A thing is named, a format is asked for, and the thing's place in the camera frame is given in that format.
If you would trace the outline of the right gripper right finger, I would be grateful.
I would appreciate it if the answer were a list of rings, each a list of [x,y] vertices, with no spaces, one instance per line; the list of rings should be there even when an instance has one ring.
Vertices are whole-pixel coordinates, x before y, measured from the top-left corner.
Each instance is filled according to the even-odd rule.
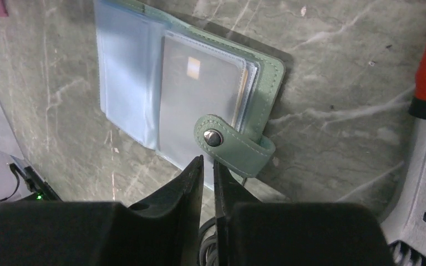
[[[214,163],[219,265],[393,265],[375,216],[354,203],[264,203]]]

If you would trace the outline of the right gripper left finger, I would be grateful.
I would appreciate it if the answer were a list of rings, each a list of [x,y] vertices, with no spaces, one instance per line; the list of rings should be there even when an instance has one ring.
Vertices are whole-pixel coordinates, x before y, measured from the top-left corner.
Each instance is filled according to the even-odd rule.
[[[0,265],[195,265],[204,159],[131,206],[0,203]]]

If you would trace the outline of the green card holder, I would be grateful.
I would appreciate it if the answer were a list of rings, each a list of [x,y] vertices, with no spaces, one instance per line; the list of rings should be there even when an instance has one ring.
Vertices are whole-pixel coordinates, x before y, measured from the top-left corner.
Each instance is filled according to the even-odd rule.
[[[203,155],[254,178],[283,62],[139,1],[95,1],[99,99],[106,118],[179,169]]]

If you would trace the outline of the silver grey credit card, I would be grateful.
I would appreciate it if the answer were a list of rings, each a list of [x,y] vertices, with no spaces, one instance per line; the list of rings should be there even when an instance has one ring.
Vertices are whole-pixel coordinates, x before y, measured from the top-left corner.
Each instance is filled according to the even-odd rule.
[[[194,139],[197,120],[216,114],[236,119],[246,60],[168,31],[164,37],[158,152],[178,168],[202,154]]]

